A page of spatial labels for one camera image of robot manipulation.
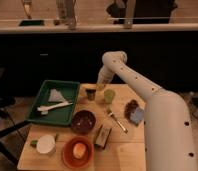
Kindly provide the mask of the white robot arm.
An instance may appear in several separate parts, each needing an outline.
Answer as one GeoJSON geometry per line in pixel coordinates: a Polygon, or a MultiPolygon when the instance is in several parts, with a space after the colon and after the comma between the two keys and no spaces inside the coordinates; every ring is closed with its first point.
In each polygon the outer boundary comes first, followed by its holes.
{"type": "Polygon", "coordinates": [[[144,102],[146,171],[198,171],[189,108],[184,99],[126,65],[123,51],[105,52],[97,84],[118,75],[144,102]]]}

